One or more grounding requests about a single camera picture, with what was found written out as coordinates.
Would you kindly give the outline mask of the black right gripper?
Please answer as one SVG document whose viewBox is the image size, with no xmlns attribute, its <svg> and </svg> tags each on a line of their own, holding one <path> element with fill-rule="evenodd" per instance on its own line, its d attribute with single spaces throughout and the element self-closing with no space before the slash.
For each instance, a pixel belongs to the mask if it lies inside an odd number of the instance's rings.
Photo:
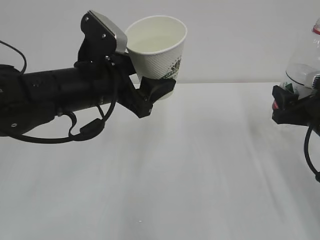
<svg viewBox="0 0 320 240">
<path fill-rule="evenodd" d="M 298 99 L 298 94 L 274 85 L 272 96 L 272 120 L 278 125 L 309 126 L 320 120 L 319 95 Z"/>
</svg>

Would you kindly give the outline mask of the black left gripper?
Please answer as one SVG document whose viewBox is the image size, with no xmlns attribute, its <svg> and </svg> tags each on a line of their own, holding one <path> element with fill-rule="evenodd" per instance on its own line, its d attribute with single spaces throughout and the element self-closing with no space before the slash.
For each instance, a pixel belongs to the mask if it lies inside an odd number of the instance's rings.
<svg viewBox="0 0 320 240">
<path fill-rule="evenodd" d="M 140 87 L 135 88 L 130 75 L 136 71 L 127 53 L 103 54 L 96 59 L 88 53 L 79 53 L 74 67 L 89 83 L 88 90 L 81 92 L 74 110 L 100 109 L 109 104 L 107 112 L 100 112 L 102 118 L 109 118 L 117 103 L 138 118 L 147 117 L 151 114 L 153 103 L 170 94 L 176 85 L 173 78 L 142 77 Z"/>
</svg>

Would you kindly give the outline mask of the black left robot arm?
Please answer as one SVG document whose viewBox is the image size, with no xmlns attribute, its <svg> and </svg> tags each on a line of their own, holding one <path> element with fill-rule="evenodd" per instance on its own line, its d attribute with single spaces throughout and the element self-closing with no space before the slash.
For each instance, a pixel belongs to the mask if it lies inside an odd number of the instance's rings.
<svg viewBox="0 0 320 240">
<path fill-rule="evenodd" d="M 98 61 L 77 61 L 73 67 L 21 73 L 11 65 L 0 67 L 0 135 L 28 140 L 27 133 L 55 117 L 73 117 L 76 111 L 120 104 L 139 118 L 173 91 L 173 78 L 143 77 L 134 87 L 135 69 L 128 55 Z"/>
</svg>

